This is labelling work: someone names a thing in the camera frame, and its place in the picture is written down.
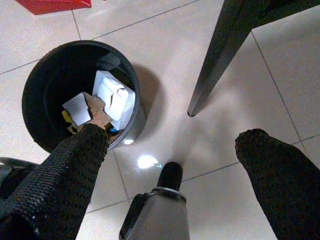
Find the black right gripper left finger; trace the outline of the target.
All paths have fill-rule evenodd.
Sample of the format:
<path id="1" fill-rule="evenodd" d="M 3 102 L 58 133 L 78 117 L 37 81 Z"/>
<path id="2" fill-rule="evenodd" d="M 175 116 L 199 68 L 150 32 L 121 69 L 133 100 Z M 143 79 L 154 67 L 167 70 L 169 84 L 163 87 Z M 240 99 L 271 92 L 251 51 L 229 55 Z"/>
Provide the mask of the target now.
<path id="1" fill-rule="evenodd" d="M 94 124 L 58 144 L 0 207 L 2 240 L 74 240 L 108 150 Z"/>

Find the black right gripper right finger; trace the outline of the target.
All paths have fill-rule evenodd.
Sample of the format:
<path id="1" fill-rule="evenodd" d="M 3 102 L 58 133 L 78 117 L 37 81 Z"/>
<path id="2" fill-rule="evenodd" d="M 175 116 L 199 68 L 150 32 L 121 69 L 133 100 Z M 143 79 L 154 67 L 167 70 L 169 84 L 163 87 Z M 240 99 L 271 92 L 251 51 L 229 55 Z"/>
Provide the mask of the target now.
<path id="1" fill-rule="evenodd" d="M 320 170 L 312 161 L 259 128 L 240 133 L 235 152 L 277 239 L 318 240 Z"/>

